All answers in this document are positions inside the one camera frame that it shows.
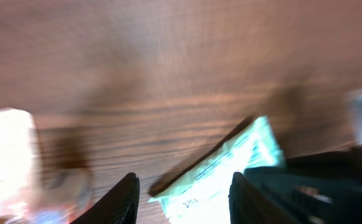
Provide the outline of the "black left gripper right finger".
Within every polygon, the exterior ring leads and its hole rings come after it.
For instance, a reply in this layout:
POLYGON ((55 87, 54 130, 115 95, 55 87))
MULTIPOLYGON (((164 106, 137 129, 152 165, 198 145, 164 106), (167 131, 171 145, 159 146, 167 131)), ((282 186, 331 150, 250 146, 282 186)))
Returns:
POLYGON ((257 190, 240 172, 229 189, 231 224, 293 224, 299 221, 257 190))

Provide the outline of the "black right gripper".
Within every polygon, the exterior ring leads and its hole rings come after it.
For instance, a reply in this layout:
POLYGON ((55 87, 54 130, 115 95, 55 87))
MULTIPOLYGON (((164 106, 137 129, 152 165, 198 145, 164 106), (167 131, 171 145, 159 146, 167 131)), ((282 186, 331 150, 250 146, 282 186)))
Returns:
POLYGON ((280 212, 300 223, 362 223, 362 149, 255 167, 247 180, 280 212))

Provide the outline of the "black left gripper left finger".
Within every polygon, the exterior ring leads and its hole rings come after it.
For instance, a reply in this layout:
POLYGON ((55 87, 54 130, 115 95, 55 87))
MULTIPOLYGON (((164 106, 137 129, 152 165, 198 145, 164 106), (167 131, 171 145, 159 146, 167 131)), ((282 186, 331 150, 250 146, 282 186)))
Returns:
POLYGON ((130 172, 71 224, 135 224, 139 199, 140 180, 130 172))

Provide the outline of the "light green wipes packet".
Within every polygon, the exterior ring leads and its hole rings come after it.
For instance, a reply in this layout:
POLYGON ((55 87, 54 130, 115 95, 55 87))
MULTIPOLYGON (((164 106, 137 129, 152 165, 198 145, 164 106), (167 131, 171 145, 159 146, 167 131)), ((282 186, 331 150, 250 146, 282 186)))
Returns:
POLYGON ((149 201, 160 203, 171 224, 229 223, 228 195, 234 173, 284 165, 268 117, 259 116, 149 201))

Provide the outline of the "small orange box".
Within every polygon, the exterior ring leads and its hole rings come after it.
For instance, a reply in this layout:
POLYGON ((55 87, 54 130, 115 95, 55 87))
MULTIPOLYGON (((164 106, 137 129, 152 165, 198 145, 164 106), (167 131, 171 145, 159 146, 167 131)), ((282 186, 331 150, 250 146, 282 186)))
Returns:
POLYGON ((71 223, 90 208, 92 187, 85 169, 62 169, 45 187, 38 189, 28 219, 37 224, 71 223))

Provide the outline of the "brown snack pouch red label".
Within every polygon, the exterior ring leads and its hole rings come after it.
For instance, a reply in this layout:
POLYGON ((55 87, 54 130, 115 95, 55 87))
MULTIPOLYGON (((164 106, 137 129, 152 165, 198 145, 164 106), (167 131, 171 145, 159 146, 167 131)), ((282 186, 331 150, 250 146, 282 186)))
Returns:
POLYGON ((39 193, 40 155, 32 115, 0 110, 0 217, 28 213, 39 193))

